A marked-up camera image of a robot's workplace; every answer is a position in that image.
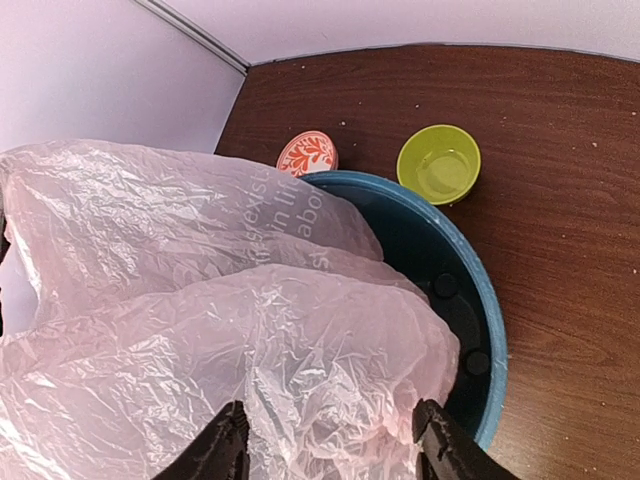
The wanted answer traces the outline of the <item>blue plastic trash bin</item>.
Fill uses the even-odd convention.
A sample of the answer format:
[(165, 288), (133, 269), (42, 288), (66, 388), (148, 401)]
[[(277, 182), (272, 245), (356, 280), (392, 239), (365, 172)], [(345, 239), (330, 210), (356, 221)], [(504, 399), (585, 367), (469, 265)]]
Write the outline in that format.
[(446, 410), (488, 449), (507, 393), (508, 347), (495, 289), (474, 249), (436, 207), (390, 180), (354, 171), (303, 179), (359, 210), (378, 238), (385, 262), (428, 296), (458, 337), (458, 375)]

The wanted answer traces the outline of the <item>pink plastic trash bag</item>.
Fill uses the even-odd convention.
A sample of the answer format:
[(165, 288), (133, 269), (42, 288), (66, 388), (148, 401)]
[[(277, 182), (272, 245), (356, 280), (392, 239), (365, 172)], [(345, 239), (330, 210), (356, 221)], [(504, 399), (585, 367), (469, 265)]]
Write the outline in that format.
[(1, 343), (5, 479), (149, 479), (233, 400), (254, 479), (412, 479), (459, 341), (348, 201), (242, 159), (103, 141), (1, 156), (38, 301)]

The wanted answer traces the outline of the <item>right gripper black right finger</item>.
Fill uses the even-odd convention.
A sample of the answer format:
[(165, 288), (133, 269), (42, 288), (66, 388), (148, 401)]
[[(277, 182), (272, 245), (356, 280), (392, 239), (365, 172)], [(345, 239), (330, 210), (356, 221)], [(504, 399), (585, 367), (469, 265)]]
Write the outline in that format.
[(435, 400), (418, 401), (412, 415), (412, 433), (419, 447), (418, 480), (517, 480), (480, 448)]

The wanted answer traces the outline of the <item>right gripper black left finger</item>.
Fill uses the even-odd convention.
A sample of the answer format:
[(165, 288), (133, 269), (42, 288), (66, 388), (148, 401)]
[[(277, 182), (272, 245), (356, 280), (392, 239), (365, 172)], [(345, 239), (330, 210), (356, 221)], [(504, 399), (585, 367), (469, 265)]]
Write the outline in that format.
[(249, 430), (243, 403), (227, 403), (153, 480), (247, 480)]

